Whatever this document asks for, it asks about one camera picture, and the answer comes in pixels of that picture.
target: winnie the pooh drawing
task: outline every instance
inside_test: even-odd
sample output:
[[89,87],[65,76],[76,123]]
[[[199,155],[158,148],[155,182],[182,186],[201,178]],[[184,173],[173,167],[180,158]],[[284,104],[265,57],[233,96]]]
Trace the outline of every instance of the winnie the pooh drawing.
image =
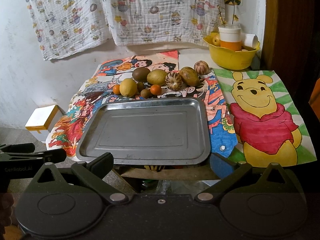
[[231,94],[236,103],[230,105],[230,111],[247,162],[254,167],[267,167],[272,162],[296,165],[296,148],[302,135],[291,114],[276,102],[266,85],[273,82],[272,78],[259,75],[256,79],[243,79],[241,72],[232,76],[235,83]]

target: white cloth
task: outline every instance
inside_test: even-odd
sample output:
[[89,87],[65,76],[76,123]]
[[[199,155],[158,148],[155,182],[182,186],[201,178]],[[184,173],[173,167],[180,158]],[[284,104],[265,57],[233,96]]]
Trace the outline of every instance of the white cloth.
[[117,46],[191,42],[224,17],[223,0],[26,0],[44,60],[113,38]]

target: metal bolt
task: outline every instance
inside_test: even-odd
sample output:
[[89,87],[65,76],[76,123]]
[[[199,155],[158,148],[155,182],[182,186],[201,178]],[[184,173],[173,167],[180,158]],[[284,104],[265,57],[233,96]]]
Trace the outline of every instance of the metal bolt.
[[123,201],[123,200],[125,200],[125,198],[126,198],[125,194],[122,194],[122,193],[113,193],[110,195],[110,199],[115,202]]
[[213,199],[213,195],[207,192],[198,194],[198,199],[201,201],[208,201]]
[[164,204],[166,203],[165,199],[158,199],[158,204]]

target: white box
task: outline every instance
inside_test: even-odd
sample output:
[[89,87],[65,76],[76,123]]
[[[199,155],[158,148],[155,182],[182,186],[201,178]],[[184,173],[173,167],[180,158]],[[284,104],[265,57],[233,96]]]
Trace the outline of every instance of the white box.
[[62,117],[62,113],[57,105],[40,107],[33,111],[25,127],[36,139],[42,143],[54,125]]

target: metal tray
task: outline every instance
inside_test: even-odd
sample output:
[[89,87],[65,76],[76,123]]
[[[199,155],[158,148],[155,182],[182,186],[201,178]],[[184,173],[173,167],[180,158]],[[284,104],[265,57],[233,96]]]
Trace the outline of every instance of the metal tray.
[[111,152],[115,164],[191,165],[210,154],[204,103],[197,98],[158,98],[107,103],[85,127],[80,160]]

